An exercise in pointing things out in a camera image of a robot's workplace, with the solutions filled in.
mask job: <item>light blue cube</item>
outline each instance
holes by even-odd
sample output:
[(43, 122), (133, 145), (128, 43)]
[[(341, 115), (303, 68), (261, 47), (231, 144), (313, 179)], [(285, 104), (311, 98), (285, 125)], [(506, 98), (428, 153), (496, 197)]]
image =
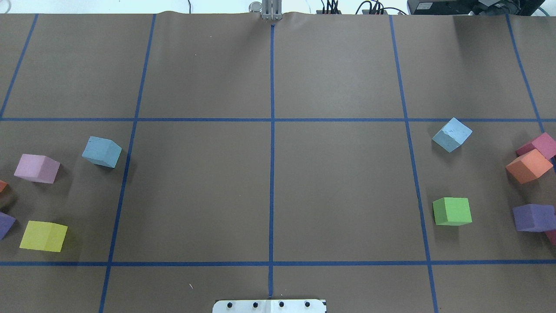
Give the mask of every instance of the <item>light blue cube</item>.
[(452, 118), (442, 129), (433, 137), (433, 141), (439, 144), (448, 152), (454, 151), (471, 135), (473, 131), (463, 125), (456, 118)]
[(91, 136), (81, 155), (89, 162), (109, 168), (115, 168), (122, 148), (110, 139)]

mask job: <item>metal bracket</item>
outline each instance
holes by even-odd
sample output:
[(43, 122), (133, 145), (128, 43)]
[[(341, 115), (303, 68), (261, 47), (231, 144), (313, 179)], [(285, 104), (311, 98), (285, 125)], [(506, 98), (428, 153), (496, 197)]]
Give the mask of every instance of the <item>metal bracket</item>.
[(282, 0), (262, 0), (261, 17), (271, 21), (282, 19)]
[(326, 313), (326, 300), (222, 300), (212, 313)]

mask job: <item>pink cube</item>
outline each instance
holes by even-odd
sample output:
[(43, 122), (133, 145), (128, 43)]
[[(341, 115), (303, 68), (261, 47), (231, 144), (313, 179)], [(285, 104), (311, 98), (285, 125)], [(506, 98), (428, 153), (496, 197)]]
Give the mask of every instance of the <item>pink cube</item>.
[(544, 232), (545, 234), (547, 234), (548, 240), (550, 240), (550, 243), (554, 246), (556, 246), (556, 229), (552, 230), (552, 231), (546, 231)]
[(537, 138), (524, 144), (516, 151), (516, 153), (518, 155), (524, 155), (525, 153), (534, 149), (539, 150), (543, 157), (545, 157), (547, 160), (550, 160), (556, 155), (556, 141), (554, 141), (554, 139), (552, 139), (549, 134), (542, 133)]
[(23, 154), (14, 176), (37, 183), (54, 183), (60, 162), (44, 155)]

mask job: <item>green cube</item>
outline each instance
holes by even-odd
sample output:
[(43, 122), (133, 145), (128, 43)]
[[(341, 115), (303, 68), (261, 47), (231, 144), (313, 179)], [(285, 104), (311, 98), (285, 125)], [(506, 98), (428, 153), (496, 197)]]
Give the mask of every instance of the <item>green cube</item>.
[(29, 221), (19, 245), (22, 249), (60, 252), (66, 237), (67, 226)]
[(442, 198), (433, 202), (436, 225), (460, 226), (469, 224), (471, 210), (467, 198)]

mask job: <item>blue tape line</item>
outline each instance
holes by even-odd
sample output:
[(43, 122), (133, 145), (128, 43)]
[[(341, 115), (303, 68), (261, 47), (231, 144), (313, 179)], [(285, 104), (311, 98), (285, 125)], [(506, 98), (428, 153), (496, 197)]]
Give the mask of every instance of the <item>blue tape line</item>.
[(112, 267), (244, 267), (268, 266), (268, 262), (112, 262)]
[(148, 36), (147, 52), (145, 53), (145, 63), (143, 64), (143, 73), (141, 75), (141, 84), (139, 86), (139, 93), (137, 95), (137, 105), (135, 107), (135, 121), (131, 129), (130, 144), (127, 148), (126, 167), (123, 171), (122, 187), (120, 190), (120, 199), (118, 200), (118, 208), (116, 210), (116, 218), (114, 220), (114, 229), (112, 230), (112, 241), (110, 243), (110, 252), (108, 254), (108, 265), (106, 266), (105, 281), (102, 287), (101, 303), (98, 312), (104, 312), (104, 305), (106, 301), (106, 292), (108, 291), (108, 282), (110, 280), (110, 270), (112, 259), (114, 258), (114, 247), (116, 245), (116, 237), (118, 235), (118, 226), (120, 225), (120, 215), (122, 213), (123, 196), (126, 192), (127, 175), (130, 171), (131, 152), (133, 151), (133, 141), (135, 139), (135, 131), (137, 129), (137, 118), (139, 117), (139, 110), (141, 108), (141, 99), (143, 96), (143, 87), (145, 85), (145, 76), (147, 75), (148, 57), (151, 51), (152, 35), (155, 30), (156, 14), (152, 15), (151, 31)]
[(278, 118), (277, 122), (403, 122), (402, 118)]
[(133, 122), (134, 118), (1, 118), (15, 122)]
[(535, 116), (537, 117), (537, 122), (539, 123), (540, 131), (544, 133), (543, 122), (540, 119), (539, 110), (537, 109), (537, 103), (533, 97), (533, 92), (529, 86), (529, 80), (525, 74), (525, 69), (523, 69), (523, 64), (521, 62), (521, 57), (519, 56), (518, 46), (515, 43), (514, 31), (512, 29), (512, 24), (510, 23), (510, 16), (506, 14), (506, 23), (508, 24), (508, 31), (510, 32), (510, 37), (512, 38), (512, 45), (514, 46), (515, 58), (518, 61), (519, 69), (522, 73), (523, 81), (525, 82), (525, 87), (527, 88), (527, 93), (529, 94), (529, 99), (531, 100), (531, 105), (533, 106), (533, 111), (535, 111)]
[[(0, 121), (69, 121), (69, 122), (447, 122), (449, 118), (0, 118)], [(489, 123), (526, 123), (537, 119), (465, 119), (462, 122)], [(556, 122), (556, 119), (541, 119), (544, 122)]]
[(426, 261), (275, 261), (275, 266), (415, 266)]
[(265, 118), (138, 118), (141, 122), (270, 122)]
[(269, 200), (269, 299), (274, 293), (274, 146), (275, 146), (275, 110), (274, 110), (274, 28), (270, 26), (270, 200)]
[(431, 261), (432, 265), (504, 265), (504, 264), (556, 264), (556, 260), (455, 260)]
[[(112, 262), (111, 267), (267, 267), (266, 261), (236, 262)], [(538, 260), (446, 260), (446, 261), (274, 261), (274, 266), (442, 266), (442, 265), (535, 265), (556, 264), (554, 259)], [(104, 267), (108, 262), (3, 261), (0, 266)]]
[(438, 303), (436, 301), (436, 288), (434, 285), (434, 275), (433, 275), (433, 267), (430, 264), (430, 251), (429, 251), (429, 240), (426, 235), (426, 224), (425, 224), (425, 214), (423, 213), (423, 201), (421, 200), (421, 190), (419, 188), (419, 177), (417, 176), (417, 166), (415, 164), (415, 154), (413, 152), (413, 142), (411, 141), (411, 130), (409, 128), (409, 121), (408, 121), (408, 109), (405, 102), (405, 92), (404, 92), (404, 84), (401, 77), (401, 69), (400, 69), (400, 60), (398, 57), (398, 47), (396, 44), (396, 34), (394, 30), (394, 21), (392, 20), (392, 16), (389, 16), (390, 20), (390, 32), (392, 34), (392, 45), (394, 47), (394, 60), (396, 62), (396, 71), (398, 72), (398, 85), (400, 87), (400, 97), (401, 97), (401, 106), (404, 110), (404, 118), (405, 118), (405, 131), (408, 137), (408, 145), (409, 145), (409, 154), (411, 157), (411, 168), (413, 170), (413, 181), (415, 183), (415, 191), (417, 193), (417, 200), (419, 203), (419, 216), (421, 219), (421, 232), (423, 233), (423, 244), (425, 247), (425, 256), (426, 261), (428, 262), (427, 268), (429, 271), (429, 283), (430, 283), (430, 293), (432, 296), (433, 301), (433, 308), (434, 312), (438, 313)]
[(8, 261), (0, 262), (0, 266), (106, 266), (108, 262), (56, 262), (56, 261)]
[(19, 73), (19, 68), (21, 67), (21, 63), (23, 62), (23, 57), (25, 57), (25, 52), (27, 52), (27, 47), (29, 46), (29, 41), (31, 41), (31, 36), (33, 35), (34, 27), (37, 24), (38, 14), (35, 14), (33, 19), (33, 23), (31, 24), (31, 29), (29, 30), (29, 34), (27, 35), (27, 39), (25, 40), (25, 45), (23, 45), (23, 50), (19, 56), (19, 60), (17, 61), (16, 69), (13, 72), (12, 80), (9, 82), (8, 91), (6, 91), (6, 97), (4, 98), (4, 103), (2, 104), (2, 108), (0, 109), (0, 118), (4, 116), (4, 111), (6, 110), (6, 106), (8, 105), (9, 95), (12, 93), (13, 84), (16, 83), (17, 73)]

